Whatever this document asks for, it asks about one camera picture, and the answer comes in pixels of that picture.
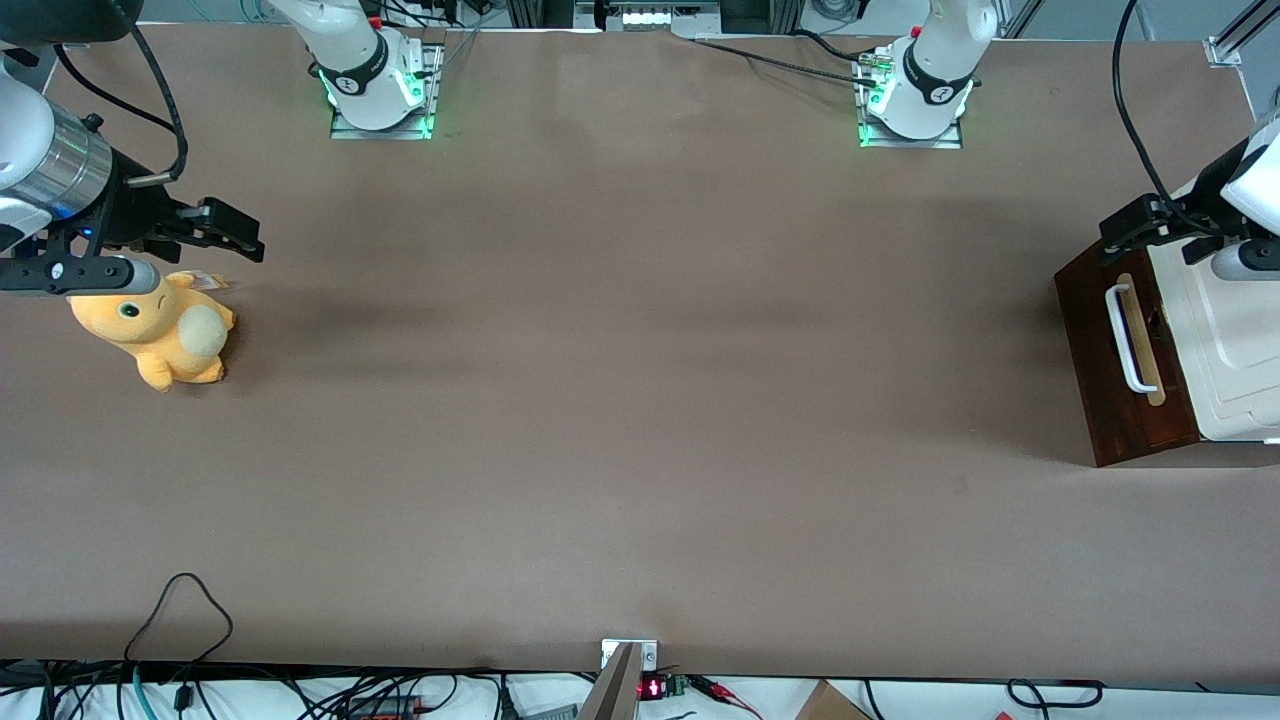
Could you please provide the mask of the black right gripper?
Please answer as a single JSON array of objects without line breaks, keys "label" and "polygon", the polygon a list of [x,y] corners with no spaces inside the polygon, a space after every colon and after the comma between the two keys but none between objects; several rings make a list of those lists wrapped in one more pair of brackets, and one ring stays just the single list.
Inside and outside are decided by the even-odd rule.
[{"label": "black right gripper", "polygon": [[133,188],[127,181],[147,176],[141,164],[111,151],[111,170],[97,200],[84,211],[84,237],[101,249],[150,252],[179,263],[183,249],[218,249],[261,263],[260,223],[220,199],[196,205],[174,200],[161,186]]}]

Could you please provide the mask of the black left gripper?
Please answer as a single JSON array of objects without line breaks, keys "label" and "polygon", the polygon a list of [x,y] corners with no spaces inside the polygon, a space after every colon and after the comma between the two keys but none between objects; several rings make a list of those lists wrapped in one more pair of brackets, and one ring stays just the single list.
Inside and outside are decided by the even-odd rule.
[{"label": "black left gripper", "polygon": [[1251,222],[1222,197],[1245,155],[1242,140],[1206,165],[1185,187],[1164,195],[1140,195],[1100,223],[1105,261],[1119,263],[1134,252],[1196,237],[1248,240]]}]

